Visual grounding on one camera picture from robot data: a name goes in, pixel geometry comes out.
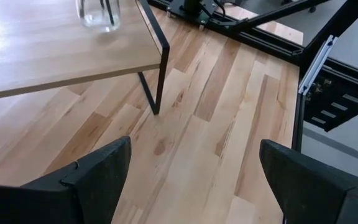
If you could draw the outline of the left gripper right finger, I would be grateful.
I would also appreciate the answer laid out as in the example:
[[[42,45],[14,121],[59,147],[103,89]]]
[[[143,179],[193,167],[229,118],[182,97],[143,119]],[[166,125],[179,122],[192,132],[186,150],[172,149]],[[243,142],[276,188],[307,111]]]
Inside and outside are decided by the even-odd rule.
[[[287,223],[358,223],[358,177],[275,141],[259,159]]]

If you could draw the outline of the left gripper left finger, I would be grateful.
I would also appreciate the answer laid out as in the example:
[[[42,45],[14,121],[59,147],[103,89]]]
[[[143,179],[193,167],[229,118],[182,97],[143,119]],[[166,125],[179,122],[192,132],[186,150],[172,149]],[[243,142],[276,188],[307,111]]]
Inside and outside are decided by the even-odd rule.
[[[123,136],[19,187],[0,185],[0,223],[111,223],[130,161]]]

